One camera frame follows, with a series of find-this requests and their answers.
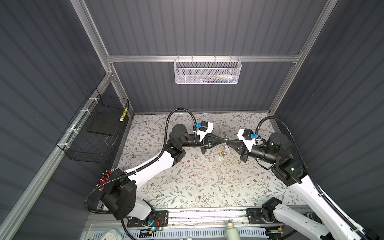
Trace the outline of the large keyring with yellow grip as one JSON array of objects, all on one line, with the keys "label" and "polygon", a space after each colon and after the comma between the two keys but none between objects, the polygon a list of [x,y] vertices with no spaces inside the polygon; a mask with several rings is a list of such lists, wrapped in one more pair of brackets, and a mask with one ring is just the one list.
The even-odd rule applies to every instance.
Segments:
[{"label": "large keyring with yellow grip", "polygon": [[229,148],[228,144],[226,142],[224,142],[220,156],[219,156],[219,161],[221,163],[224,163],[226,161],[226,156],[229,155],[230,153],[231,152],[230,152],[230,148]]}]

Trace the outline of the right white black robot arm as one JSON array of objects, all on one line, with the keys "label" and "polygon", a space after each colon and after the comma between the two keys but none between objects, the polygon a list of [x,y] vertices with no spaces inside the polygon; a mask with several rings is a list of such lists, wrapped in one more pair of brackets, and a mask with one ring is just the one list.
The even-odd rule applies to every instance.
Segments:
[{"label": "right white black robot arm", "polygon": [[284,223],[311,240],[378,240],[378,234],[364,229],[350,218],[311,179],[304,165],[292,155],[294,144],[281,133],[272,133],[268,140],[262,139],[251,130],[239,130],[237,140],[227,140],[241,160],[248,158],[271,164],[269,170],[296,193],[313,210],[321,222],[303,216],[282,201],[273,197],[262,205],[261,214],[267,223]]}]

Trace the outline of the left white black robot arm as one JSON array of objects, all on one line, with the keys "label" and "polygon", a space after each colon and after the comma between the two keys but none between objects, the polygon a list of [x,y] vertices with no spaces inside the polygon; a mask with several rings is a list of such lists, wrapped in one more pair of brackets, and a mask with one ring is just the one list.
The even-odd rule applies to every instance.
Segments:
[{"label": "left white black robot arm", "polygon": [[160,157],[155,156],[130,170],[110,171],[102,177],[101,184],[110,182],[102,187],[101,201],[104,206],[117,220],[133,217],[150,225],[155,217],[155,210],[146,201],[137,200],[137,191],[157,174],[180,162],[186,155],[183,146],[198,146],[205,153],[207,149],[227,141],[212,134],[212,130],[213,124],[205,121],[194,127],[192,134],[188,133],[185,125],[175,125]]}]

